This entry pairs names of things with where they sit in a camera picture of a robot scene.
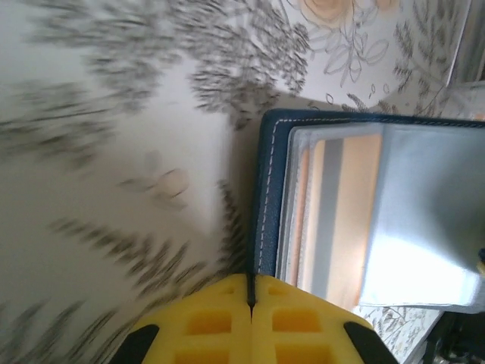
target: yellow foam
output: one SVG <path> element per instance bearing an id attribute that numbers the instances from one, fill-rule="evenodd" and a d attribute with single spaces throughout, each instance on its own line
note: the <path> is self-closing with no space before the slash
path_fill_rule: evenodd
<path id="1" fill-rule="evenodd" d="M 233 275 L 142 318 L 132 331 L 159 327 L 142 364 L 362 364 L 343 324 L 364 319 L 272 277 L 256 296 L 251 318 Z"/>

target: wallpaper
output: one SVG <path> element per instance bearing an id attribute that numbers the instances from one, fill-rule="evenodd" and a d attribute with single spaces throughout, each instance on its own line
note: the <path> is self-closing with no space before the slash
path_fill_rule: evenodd
<path id="1" fill-rule="evenodd" d="M 1 0 L 0 363 L 107 362 L 141 315 L 241 271 L 269 108 L 462 116 L 465 8 Z M 439 315 L 357 312 L 402 360 Z"/>

